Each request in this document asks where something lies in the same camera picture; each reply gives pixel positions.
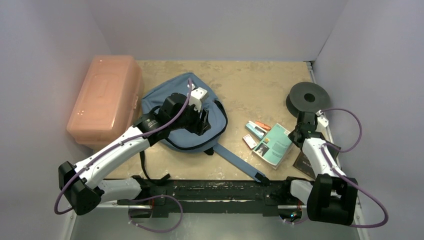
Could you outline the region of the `dark brown book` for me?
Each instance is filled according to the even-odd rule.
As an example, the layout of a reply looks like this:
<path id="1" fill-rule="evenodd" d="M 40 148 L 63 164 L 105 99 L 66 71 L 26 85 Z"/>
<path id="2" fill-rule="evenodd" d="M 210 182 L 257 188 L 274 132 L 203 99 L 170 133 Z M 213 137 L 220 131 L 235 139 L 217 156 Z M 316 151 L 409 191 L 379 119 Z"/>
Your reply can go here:
<path id="1" fill-rule="evenodd" d="M 317 138 L 307 140 L 304 143 L 306 149 L 305 151 L 303 150 L 304 144 L 302 147 L 298 147 L 300 154 L 293 166 L 313 179 L 316 178 L 316 175 L 324 174 L 338 178 L 339 176 L 334 170 L 342 173 L 335 161 L 340 147 L 327 140 L 319 140 Z"/>

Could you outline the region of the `teal paperback book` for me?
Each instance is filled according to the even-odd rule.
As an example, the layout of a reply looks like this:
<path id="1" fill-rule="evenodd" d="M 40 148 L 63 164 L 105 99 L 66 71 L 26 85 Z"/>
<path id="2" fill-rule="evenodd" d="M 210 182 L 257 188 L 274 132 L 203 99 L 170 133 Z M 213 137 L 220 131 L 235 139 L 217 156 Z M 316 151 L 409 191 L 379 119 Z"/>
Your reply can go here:
<path id="1" fill-rule="evenodd" d="M 272 168 L 277 169 L 293 146 L 289 133 L 289 130 L 276 123 L 252 152 Z"/>

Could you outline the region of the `blue grey backpack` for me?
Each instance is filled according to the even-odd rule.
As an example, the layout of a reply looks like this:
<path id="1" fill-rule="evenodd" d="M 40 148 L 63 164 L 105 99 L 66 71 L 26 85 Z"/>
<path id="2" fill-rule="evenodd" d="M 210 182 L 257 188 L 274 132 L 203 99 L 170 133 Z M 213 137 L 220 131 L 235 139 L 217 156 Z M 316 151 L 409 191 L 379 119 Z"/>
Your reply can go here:
<path id="1" fill-rule="evenodd" d="M 161 142 L 182 153 L 205 153 L 209 156 L 217 153 L 255 181 L 268 186 L 270 180 L 265 174 L 219 144 L 219 138 L 228 125 L 227 114 L 213 90 L 194 73 L 183 73 L 150 90 L 141 100 L 143 114 L 155 116 L 161 122 L 167 123 L 170 118 L 165 116 L 165 113 L 177 113 L 185 102 L 186 98 L 178 95 L 186 93 L 185 84 L 188 81 L 192 82 L 194 90 L 191 96 L 201 96 L 202 112 L 197 115 L 205 115 L 206 118 L 191 119 L 182 113 L 175 123 L 187 123 L 188 127 L 171 131 Z"/>

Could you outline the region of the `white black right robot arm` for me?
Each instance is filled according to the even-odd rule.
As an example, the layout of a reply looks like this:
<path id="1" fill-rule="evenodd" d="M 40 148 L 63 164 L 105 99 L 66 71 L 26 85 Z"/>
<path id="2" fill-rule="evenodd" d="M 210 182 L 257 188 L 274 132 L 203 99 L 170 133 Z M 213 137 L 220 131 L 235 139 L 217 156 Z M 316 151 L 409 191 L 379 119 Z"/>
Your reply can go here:
<path id="1" fill-rule="evenodd" d="M 280 196 L 288 204 L 298 199 L 305 203 L 311 221 L 349 226 L 354 220 L 358 182 L 337 166 L 317 126 L 315 113 L 300 111 L 295 129 L 288 135 L 308 158 L 315 180 L 293 179 L 281 189 Z"/>

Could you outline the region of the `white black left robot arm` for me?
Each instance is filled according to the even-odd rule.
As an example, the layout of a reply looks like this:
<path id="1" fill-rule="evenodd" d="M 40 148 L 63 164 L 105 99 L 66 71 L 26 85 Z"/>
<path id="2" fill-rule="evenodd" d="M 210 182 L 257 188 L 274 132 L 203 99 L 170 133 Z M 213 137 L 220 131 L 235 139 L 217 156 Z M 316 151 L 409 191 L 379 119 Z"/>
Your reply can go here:
<path id="1" fill-rule="evenodd" d="M 202 88 L 188 95 L 172 93 L 158 113 L 144 114 L 99 152 L 76 164 L 62 163 L 58 168 L 60 193 L 54 203 L 54 212 L 61 215 L 71 209 L 80 216 L 100 203 L 114 200 L 132 200 L 138 205 L 146 203 L 149 191 L 139 177 L 123 180 L 105 180 L 105 177 L 132 156 L 168 138 L 171 131 L 186 129 L 201 136 L 210 128 L 209 111 L 202 109 L 207 98 L 208 93 Z M 62 197 L 66 197 L 70 209 L 58 209 Z"/>

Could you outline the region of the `black filament spool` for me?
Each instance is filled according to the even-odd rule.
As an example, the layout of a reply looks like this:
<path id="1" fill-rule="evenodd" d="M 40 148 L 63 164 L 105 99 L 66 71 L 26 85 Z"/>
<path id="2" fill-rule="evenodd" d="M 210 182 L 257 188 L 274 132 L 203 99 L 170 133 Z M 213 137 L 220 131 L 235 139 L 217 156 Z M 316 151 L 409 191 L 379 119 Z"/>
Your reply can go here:
<path id="1" fill-rule="evenodd" d="M 287 110 L 296 118 L 299 112 L 325 110 L 331 106 L 327 91 L 313 82 L 295 84 L 286 97 Z"/>

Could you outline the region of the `orange marker pen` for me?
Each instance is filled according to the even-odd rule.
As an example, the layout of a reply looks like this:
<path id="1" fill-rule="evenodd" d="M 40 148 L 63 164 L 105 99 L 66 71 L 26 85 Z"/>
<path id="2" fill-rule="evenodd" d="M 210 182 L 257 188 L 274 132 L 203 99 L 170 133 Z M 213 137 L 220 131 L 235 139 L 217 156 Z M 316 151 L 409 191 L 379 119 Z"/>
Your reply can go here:
<path id="1" fill-rule="evenodd" d="M 267 125 L 267 124 L 265 124 L 265 123 L 262 123 L 262 122 L 260 122 L 260 121 L 255 121 L 254 122 L 256 125 L 258 125 L 259 127 L 261 127 L 261 128 L 263 128 L 264 130 L 266 130 L 266 131 L 270 131 L 271 129 L 272 129 L 272 127 L 271 126 L 269 126 L 269 125 Z"/>

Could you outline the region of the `teal white stapler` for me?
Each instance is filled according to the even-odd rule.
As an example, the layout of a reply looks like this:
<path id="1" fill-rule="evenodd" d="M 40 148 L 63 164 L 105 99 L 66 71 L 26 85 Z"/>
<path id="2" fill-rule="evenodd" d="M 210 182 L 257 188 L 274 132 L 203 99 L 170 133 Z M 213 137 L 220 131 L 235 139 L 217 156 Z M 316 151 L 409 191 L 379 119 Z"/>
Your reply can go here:
<path id="1" fill-rule="evenodd" d="M 245 125 L 245 128 L 251 133 L 252 136 L 258 140 L 262 140 L 264 136 L 268 133 L 265 129 L 257 125 L 252 121 L 248 121 Z"/>

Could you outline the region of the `small red white card box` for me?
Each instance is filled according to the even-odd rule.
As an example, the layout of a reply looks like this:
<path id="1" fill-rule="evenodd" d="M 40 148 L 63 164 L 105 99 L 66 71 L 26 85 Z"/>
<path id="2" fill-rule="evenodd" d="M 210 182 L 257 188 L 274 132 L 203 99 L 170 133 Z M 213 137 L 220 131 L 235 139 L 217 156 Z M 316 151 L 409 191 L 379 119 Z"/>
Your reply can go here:
<path id="1" fill-rule="evenodd" d="M 258 145 L 250 134 L 245 135 L 242 139 L 250 150 L 253 150 Z"/>

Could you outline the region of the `pink plastic storage box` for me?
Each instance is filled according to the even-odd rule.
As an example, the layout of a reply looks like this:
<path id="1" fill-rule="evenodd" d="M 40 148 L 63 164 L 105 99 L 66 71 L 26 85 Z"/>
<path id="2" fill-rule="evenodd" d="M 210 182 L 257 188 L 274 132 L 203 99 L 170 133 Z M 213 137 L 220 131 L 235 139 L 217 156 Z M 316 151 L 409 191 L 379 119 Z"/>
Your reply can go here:
<path id="1" fill-rule="evenodd" d="M 67 124 L 80 144 L 101 149 L 135 121 L 142 70 L 131 55 L 96 55 L 88 69 Z"/>

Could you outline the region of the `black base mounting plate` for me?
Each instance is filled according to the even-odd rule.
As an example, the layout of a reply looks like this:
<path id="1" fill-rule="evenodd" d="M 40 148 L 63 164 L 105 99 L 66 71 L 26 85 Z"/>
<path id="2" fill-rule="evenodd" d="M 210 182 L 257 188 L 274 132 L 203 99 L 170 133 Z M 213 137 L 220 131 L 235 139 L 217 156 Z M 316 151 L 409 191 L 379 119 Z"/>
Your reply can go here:
<path id="1" fill-rule="evenodd" d="M 263 217 L 298 219 L 306 202 L 289 194 L 286 180 L 269 185 L 254 180 L 142 180 L 134 200 L 120 199 L 134 218 L 166 218 L 171 213 L 260 214 Z"/>

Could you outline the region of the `aluminium frame rails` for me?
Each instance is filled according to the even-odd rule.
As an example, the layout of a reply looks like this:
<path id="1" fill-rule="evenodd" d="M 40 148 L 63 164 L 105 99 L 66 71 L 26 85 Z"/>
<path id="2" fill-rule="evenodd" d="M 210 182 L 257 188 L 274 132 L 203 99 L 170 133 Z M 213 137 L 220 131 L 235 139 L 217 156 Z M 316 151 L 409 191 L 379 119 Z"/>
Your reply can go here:
<path id="1" fill-rule="evenodd" d="M 217 95 L 195 74 L 184 73 L 160 84 L 143 101 L 148 111 L 122 136 L 85 160 L 59 166 L 60 196 L 66 197 L 77 215 L 114 200 L 151 203 L 154 196 L 142 177 L 107 180 L 106 175 L 160 141 L 177 150 L 187 143 L 188 151 L 215 152 L 258 183 L 271 184 L 262 172 L 218 143 L 227 128 L 228 116 Z M 296 126 L 287 138 L 308 158 L 315 179 L 288 177 L 280 195 L 305 203 L 302 216 L 311 221 L 353 226 L 361 188 L 354 178 L 340 170 L 329 152 L 332 143 L 317 130 L 322 114 L 320 109 L 297 110 Z"/>

